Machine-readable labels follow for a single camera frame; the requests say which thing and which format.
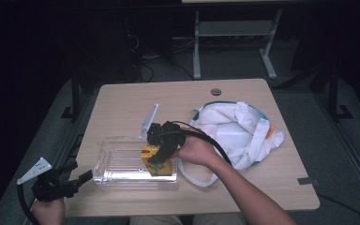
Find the hand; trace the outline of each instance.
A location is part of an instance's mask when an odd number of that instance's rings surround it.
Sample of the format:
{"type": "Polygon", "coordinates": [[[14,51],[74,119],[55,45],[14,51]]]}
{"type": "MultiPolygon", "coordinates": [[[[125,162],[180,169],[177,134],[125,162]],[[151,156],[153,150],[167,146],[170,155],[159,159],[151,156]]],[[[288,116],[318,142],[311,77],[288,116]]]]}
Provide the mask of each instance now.
{"type": "Polygon", "coordinates": [[[51,202],[40,202],[36,200],[31,208],[34,217],[40,225],[64,224],[66,214],[64,199],[58,199],[51,202]]]}
{"type": "MultiPolygon", "coordinates": [[[[202,131],[193,128],[184,129],[203,133],[202,131]]],[[[210,165],[217,160],[224,160],[215,151],[211,143],[193,136],[186,136],[185,143],[181,148],[174,152],[173,156],[181,158],[189,163],[203,165],[208,168],[210,168],[210,165]]]]}

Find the orange tag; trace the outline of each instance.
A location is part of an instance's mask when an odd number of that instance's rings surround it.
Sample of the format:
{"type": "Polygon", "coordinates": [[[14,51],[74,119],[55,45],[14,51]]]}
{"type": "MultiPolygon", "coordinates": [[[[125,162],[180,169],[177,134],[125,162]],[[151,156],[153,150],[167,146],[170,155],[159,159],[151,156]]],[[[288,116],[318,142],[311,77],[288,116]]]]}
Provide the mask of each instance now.
{"type": "Polygon", "coordinates": [[[273,135],[274,130],[276,130],[276,128],[274,126],[270,126],[270,129],[268,129],[267,135],[265,136],[265,139],[269,139],[271,137],[271,135],[273,135]]]}

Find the metal stand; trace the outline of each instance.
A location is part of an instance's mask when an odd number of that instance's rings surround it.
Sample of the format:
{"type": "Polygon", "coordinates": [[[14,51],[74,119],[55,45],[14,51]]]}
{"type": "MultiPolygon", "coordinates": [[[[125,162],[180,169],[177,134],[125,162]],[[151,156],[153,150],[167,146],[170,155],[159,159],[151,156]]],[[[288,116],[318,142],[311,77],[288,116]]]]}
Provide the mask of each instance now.
{"type": "Polygon", "coordinates": [[[264,49],[260,49],[260,54],[269,78],[275,79],[277,77],[277,74],[274,71],[268,54],[270,53],[271,46],[274,41],[281,13],[282,9],[280,8],[277,10],[274,20],[267,21],[201,22],[200,13],[199,11],[196,11],[193,53],[194,79],[200,80],[202,77],[199,55],[200,37],[219,36],[267,36],[268,42],[265,45],[264,49]]]}

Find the yellow object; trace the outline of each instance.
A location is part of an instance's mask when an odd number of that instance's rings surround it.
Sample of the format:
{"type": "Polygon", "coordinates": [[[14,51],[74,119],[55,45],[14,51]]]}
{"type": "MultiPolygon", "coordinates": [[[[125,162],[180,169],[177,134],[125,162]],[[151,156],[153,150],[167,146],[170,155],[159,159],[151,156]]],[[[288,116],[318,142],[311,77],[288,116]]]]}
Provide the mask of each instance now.
{"type": "Polygon", "coordinates": [[[144,162],[145,167],[152,176],[171,176],[173,172],[171,159],[166,160],[164,163],[152,164],[148,162],[148,159],[157,153],[159,147],[159,145],[145,145],[142,148],[142,162],[144,162]]]}

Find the clear plastic container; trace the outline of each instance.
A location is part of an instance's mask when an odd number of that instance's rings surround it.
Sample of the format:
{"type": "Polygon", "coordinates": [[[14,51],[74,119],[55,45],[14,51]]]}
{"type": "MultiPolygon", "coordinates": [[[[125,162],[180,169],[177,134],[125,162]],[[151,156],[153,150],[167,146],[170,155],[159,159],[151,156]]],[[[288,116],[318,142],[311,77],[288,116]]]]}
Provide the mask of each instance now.
{"type": "Polygon", "coordinates": [[[104,139],[94,169],[94,181],[103,190],[177,189],[177,160],[172,159],[172,176],[151,176],[141,152],[147,141],[128,137],[104,139]]]}

